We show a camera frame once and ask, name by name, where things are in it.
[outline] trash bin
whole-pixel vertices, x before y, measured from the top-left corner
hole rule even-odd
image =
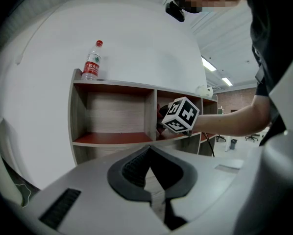
[[[236,146],[236,143],[237,143],[237,139],[232,139],[231,142],[230,142],[230,149],[231,150],[234,150],[235,149],[235,146]]]

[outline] white wall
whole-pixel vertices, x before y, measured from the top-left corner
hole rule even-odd
[[[206,84],[201,55],[185,24],[146,0],[73,0],[38,29],[47,12],[0,54],[0,115],[19,173],[44,188],[74,167],[67,107],[72,72],[103,40],[100,77],[194,92]]]

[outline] forearm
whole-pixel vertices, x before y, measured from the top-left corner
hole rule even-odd
[[[247,106],[229,114],[198,116],[193,130],[239,137],[257,133],[267,124],[253,106]]]

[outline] fluorescent light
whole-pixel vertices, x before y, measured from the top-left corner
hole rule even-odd
[[[226,84],[228,84],[228,86],[232,86],[232,85],[233,85],[233,84],[228,80],[227,77],[223,77],[222,80],[223,80]]]
[[[204,58],[202,58],[202,62],[203,62],[203,65],[208,68],[210,71],[216,71],[216,68],[211,65],[208,61],[206,61]]]

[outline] black cable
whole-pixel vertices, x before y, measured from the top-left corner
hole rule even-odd
[[[202,132],[202,133],[204,134],[204,136],[206,137],[207,142],[208,142],[209,145],[210,145],[210,148],[211,148],[211,150],[212,150],[213,157],[215,157],[214,150],[213,150],[212,145],[211,145],[211,143],[210,143],[210,139],[209,139],[209,137],[207,136],[207,134],[206,134],[205,132]]]

